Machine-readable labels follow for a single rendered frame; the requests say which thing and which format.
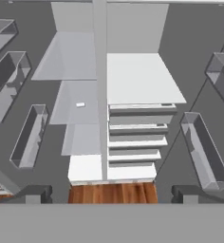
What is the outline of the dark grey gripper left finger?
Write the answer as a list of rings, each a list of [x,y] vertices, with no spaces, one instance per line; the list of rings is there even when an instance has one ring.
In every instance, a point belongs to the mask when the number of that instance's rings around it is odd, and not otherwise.
[[[52,187],[50,185],[29,185],[6,200],[15,204],[47,204],[52,202]]]

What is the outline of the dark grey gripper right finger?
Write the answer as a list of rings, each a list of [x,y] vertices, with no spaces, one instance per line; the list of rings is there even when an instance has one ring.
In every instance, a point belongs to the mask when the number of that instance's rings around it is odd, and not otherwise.
[[[172,203],[224,203],[224,199],[210,196],[195,185],[174,185],[171,190]]]

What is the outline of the white fridge drawer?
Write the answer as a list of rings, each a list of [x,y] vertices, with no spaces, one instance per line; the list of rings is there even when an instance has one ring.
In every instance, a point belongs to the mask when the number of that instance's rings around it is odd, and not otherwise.
[[[107,171],[109,180],[153,179],[156,176],[157,170],[154,164],[150,166],[110,167]]]
[[[148,124],[120,124],[110,125],[110,136],[127,136],[127,135],[161,135],[168,133],[166,123],[148,123]]]
[[[161,158],[161,154],[159,149],[112,151],[108,156],[108,160],[110,162],[151,161],[160,158]]]
[[[173,103],[168,104],[110,104],[109,121],[113,125],[124,124],[169,124],[177,113]]]
[[[109,148],[136,148],[136,147],[161,147],[168,144],[167,139],[163,137],[160,140],[126,140],[126,141],[110,141]]]

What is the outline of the white side-by-side fridge freezer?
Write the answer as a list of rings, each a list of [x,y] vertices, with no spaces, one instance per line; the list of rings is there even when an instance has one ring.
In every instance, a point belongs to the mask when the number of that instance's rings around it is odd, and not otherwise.
[[[150,182],[151,179],[109,180],[107,171],[110,167],[135,167],[155,165],[161,159],[151,161],[110,162],[108,156],[112,151],[159,149],[161,147],[109,148],[110,141],[126,140],[160,140],[167,139],[161,135],[127,135],[110,136],[107,102],[107,54],[108,53],[158,53],[166,24],[170,5],[163,1],[121,2],[119,0],[92,0],[92,23],[88,28],[76,28],[74,11],[59,13],[55,16],[57,32],[92,32],[94,34],[96,81],[98,95],[100,126],[99,155],[64,156],[69,158],[68,180],[73,185],[107,184],[120,182]]]

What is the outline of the grey freezer door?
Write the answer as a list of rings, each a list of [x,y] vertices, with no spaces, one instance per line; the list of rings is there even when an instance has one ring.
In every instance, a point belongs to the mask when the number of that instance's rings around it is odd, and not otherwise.
[[[0,1],[0,18],[13,19],[18,27],[18,35],[1,51],[0,59],[9,51],[25,51],[31,68],[36,69],[56,33],[51,4]],[[33,81],[27,77],[9,113],[0,123],[0,184],[13,195],[29,184],[44,184],[52,187],[55,203],[68,202],[69,158],[61,155],[65,135],[63,125],[49,123],[46,126],[32,169],[18,169],[9,160],[30,107],[44,104],[48,111],[52,111],[60,84],[59,81]]]

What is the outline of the grey fridge door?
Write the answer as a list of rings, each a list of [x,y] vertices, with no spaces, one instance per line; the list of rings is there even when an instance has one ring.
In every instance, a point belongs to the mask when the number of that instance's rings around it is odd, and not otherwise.
[[[224,162],[224,102],[205,75],[213,53],[224,51],[224,5],[172,4],[159,47],[186,103],[177,107],[167,134],[168,145],[156,163],[156,186],[160,203],[169,203],[174,185],[197,185],[197,176],[180,120],[187,111],[198,112],[205,121]],[[224,198],[224,190],[216,193]]]

